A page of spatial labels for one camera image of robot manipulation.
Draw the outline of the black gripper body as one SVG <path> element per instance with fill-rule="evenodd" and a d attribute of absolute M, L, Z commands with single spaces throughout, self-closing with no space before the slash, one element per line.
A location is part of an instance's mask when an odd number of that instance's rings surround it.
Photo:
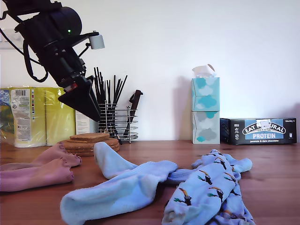
<path fill-rule="evenodd" d="M 41 45 L 38 47 L 38 61 L 45 69 L 44 82 L 50 75 L 66 93 L 91 89 L 91 80 L 85 77 L 86 67 L 70 45 Z"/>

